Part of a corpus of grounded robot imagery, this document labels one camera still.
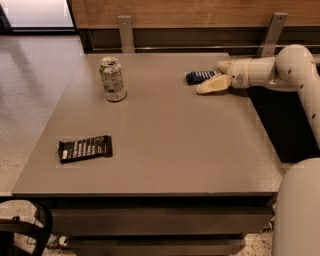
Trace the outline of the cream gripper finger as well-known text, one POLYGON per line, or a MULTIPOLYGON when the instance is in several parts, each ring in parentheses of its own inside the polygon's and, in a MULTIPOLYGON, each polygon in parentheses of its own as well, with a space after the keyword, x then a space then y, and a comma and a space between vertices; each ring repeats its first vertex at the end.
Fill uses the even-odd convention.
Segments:
POLYGON ((219 61, 218 62, 218 69, 223 72, 224 74, 228 74, 232 70, 233 62, 231 60, 228 61, 219 61))
POLYGON ((200 95, 226 90, 231 85, 231 78, 226 75, 216 75, 197 86, 200 95))

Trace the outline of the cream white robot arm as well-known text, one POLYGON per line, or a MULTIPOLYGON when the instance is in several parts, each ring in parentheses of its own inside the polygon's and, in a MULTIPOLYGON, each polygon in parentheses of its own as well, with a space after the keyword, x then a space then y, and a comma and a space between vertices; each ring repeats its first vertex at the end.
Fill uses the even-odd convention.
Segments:
POLYGON ((291 44, 272 57, 220 61, 198 94, 266 88, 253 104, 278 156, 293 164, 275 204, 272 256, 320 256, 320 76, 312 53, 291 44))

